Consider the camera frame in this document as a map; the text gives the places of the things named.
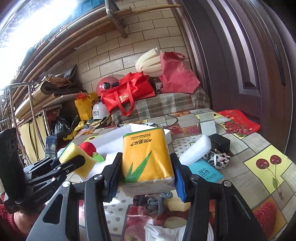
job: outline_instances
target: door panel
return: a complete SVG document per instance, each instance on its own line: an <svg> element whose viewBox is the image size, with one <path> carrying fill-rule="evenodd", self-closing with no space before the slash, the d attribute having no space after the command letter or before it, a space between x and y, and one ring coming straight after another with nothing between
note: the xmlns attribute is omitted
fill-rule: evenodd
<svg viewBox="0 0 296 241"><path fill-rule="evenodd" d="M284 152L292 88L275 26L256 0L177 0L191 30L192 51L215 111L239 109Z"/></svg>

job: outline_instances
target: red tote bag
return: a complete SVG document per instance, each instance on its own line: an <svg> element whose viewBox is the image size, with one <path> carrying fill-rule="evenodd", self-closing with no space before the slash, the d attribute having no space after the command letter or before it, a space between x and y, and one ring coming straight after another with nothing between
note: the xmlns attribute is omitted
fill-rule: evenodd
<svg viewBox="0 0 296 241"><path fill-rule="evenodd" d="M200 85L198 78L182 61L185 56L181 53L163 52L160 63L163 75L159 77L163 88L161 93L194 93Z"/></svg>
<svg viewBox="0 0 296 241"><path fill-rule="evenodd" d="M101 101L108 111L119 107L122 114L128 116L134 108L134 101L155 96L149 83L149 76L141 73L129 73L119 81L119 86L102 91ZM125 112L122 104L130 102L131 108Z"/></svg>

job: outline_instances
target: white box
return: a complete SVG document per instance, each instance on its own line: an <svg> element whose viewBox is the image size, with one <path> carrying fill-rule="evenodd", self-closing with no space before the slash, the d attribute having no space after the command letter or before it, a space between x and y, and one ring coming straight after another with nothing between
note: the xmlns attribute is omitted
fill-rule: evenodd
<svg viewBox="0 0 296 241"><path fill-rule="evenodd" d="M113 131L110 131L104 135L98 136L97 138L90 140L96 147L97 153L106 155L108 153L123 152L123 135L153 129L153 126L139 125L139 124L128 124ZM168 144L172 142L172 136L170 130L164 129L165 141Z"/></svg>

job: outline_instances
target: bright window light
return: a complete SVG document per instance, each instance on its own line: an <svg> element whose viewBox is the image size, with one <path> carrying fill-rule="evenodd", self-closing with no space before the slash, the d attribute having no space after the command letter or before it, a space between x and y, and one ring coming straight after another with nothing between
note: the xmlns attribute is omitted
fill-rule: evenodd
<svg viewBox="0 0 296 241"><path fill-rule="evenodd" d="M6 46L0 48L0 89L13 79L29 48L65 21L76 6L76 0L53 0L10 33Z"/></svg>

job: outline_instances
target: yellow sponge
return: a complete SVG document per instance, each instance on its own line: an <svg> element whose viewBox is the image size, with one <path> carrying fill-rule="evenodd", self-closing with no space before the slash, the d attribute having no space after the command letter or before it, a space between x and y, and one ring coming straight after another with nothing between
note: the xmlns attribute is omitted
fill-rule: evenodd
<svg viewBox="0 0 296 241"><path fill-rule="evenodd" d="M178 197L176 190L173 190L172 193L173 197L165 200L165 205L167 205L168 209L170 211L187 211L190 208L190 202L182 202L181 198Z"/></svg>
<svg viewBox="0 0 296 241"><path fill-rule="evenodd" d="M86 179L87 175L90 173L96 161L91 158L84 150L82 150L79 146L75 145L74 143L70 143L66 149L63 151L61 156L59 157L60 163L64 163L77 155L82 155L85 158L85 164L76 169L74 173L79 175L81 178Z"/></svg>

